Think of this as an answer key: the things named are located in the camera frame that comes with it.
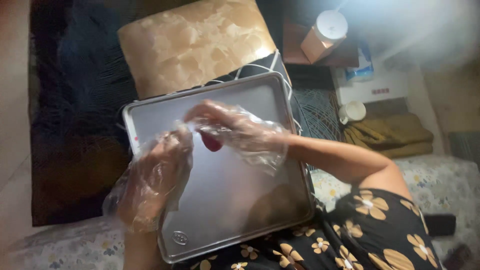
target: mug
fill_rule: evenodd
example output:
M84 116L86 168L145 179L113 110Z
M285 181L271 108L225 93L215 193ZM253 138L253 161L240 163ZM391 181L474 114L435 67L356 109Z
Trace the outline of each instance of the mug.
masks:
M366 114L367 109L360 101L351 101L343 105L338 111L338 117L342 124L347 124L349 121L360 121Z

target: floral dress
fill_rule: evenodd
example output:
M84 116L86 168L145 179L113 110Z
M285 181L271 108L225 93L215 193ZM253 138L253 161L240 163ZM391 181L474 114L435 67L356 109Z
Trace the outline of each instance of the floral dress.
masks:
M308 224L173 265L173 270L441 269L420 209L385 190L353 189Z

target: gloved hand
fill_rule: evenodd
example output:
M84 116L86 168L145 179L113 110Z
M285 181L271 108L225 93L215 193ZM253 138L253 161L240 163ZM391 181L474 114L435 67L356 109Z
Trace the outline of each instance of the gloved hand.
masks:
M289 132L240 106L204 100L187 112L184 121L195 123L197 130L232 147L247 163L262 166L269 174L275 173L287 154L284 137Z
M130 163L117 215L129 231L150 232L158 228L159 215L176 184L189 174L192 161L192 133L183 125L165 132Z

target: aluminum baking tray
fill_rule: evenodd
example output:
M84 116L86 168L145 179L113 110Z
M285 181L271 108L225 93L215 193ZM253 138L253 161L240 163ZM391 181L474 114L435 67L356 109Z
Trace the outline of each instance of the aluminum baking tray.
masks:
M203 99L238 104L295 132L284 79L272 72L129 104L123 110L134 153ZM305 222L314 203L303 163L287 160L276 176L223 147L210 152L193 134L193 168L179 201L158 231L163 259L175 263Z

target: hand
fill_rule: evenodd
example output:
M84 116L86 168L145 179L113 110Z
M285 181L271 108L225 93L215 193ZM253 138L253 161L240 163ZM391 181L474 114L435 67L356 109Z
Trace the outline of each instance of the hand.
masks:
M207 99L190 109L184 121L195 123L198 130L220 143L245 152L282 153L282 138L289 134L281 125L263 121L240 106Z
M181 172L191 169L192 133L181 127L163 133L128 171L125 194L117 214L133 232L150 232L158 228L158 219L169 193Z

